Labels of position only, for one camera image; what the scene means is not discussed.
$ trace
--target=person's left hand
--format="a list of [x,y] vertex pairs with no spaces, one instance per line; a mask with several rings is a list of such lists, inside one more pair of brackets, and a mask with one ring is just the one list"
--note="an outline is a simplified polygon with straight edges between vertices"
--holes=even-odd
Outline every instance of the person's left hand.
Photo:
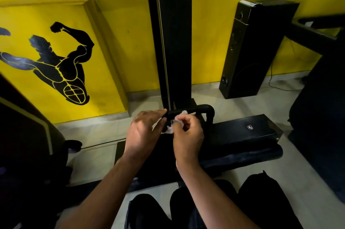
[[155,147],[167,121],[165,117],[159,120],[166,112],[166,109],[141,111],[133,119],[127,133],[124,156],[130,157],[138,163],[144,163]]

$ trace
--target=black cord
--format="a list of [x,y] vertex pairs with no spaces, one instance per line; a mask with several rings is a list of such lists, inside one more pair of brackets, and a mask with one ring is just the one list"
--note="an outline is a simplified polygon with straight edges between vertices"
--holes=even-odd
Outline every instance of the black cord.
[[296,90],[287,90],[287,89],[281,89],[279,87],[276,87],[276,86],[271,86],[271,80],[272,80],[272,76],[273,76],[273,62],[274,60],[272,61],[272,64],[271,64],[271,79],[270,81],[268,82],[268,85],[272,88],[276,88],[276,89],[279,89],[279,90],[282,90],[282,91],[302,91],[302,89],[296,89]]
[[[119,140],[110,141],[110,142],[105,142],[105,143],[101,143],[101,144],[108,144],[108,143],[117,142],[117,141],[121,141],[121,140],[125,140],[125,138],[122,138],[122,139],[119,139]],[[94,147],[94,146],[101,145],[101,144],[95,144],[95,145],[91,145],[91,146],[83,147],[82,149],[86,149],[86,148]]]

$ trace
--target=hand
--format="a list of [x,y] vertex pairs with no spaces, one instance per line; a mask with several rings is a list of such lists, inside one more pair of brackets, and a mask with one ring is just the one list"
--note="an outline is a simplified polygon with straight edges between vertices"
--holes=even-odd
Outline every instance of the hand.
[[50,30],[51,30],[53,33],[61,32],[61,29],[63,29],[63,24],[60,23],[60,22],[55,22],[55,23],[50,27]]
[[131,123],[126,138],[123,156],[143,164],[155,147],[167,119],[164,117],[166,109],[155,111],[141,111]]
[[175,119],[182,120],[183,128],[187,129],[184,131],[180,122],[174,122],[174,153],[177,169],[183,164],[199,164],[199,150],[204,140],[204,132],[199,120],[189,114],[180,114]]

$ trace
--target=black muscular man painting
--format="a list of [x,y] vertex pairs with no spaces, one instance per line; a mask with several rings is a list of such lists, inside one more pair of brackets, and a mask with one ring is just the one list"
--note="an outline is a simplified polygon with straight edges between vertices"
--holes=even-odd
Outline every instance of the black muscular man painting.
[[[81,45],[67,57],[61,57],[54,53],[47,40],[33,35],[29,41],[40,55],[37,61],[16,57],[6,52],[0,52],[0,60],[20,70],[33,70],[38,78],[56,89],[67,101],[76,105],[87,104],[90,97],[86,92],[81,63],[87,62],[91,58],[94,43],[86,32],[69,28],[60,22],[55,22],[50,29],[54,33],[61,32],[61,30],[66,32]],[[11,33],[0,27],[0,35],[10,36]]]

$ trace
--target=yellow stripe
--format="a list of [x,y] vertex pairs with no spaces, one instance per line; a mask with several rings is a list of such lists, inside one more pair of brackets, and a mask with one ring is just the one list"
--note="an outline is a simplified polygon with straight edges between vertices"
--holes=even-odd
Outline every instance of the yellow stripe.
[[0,97],[0,103],[10,107],[11,109],[17,111],[18,113],[26,116],[27,118],[32,119],[33,121],[41,124],[44,129],[45,129],[45,134],[47,136],[47,140],[48,140],[48,147],[49,147],[49,154],[52,155],[53,154],[53,147],[51,145],[51,138],[50,138],[50,131],[49,131],[49,126],[48,124],[41,120],[40,118],[37,118],[36,116],[34,116],[33,114],[28,113],[27,111],[25,111],[24,109],[21,109],[20,107],[16,106],[15,104],[12,104],[11,102],[7,101],[6,99]]

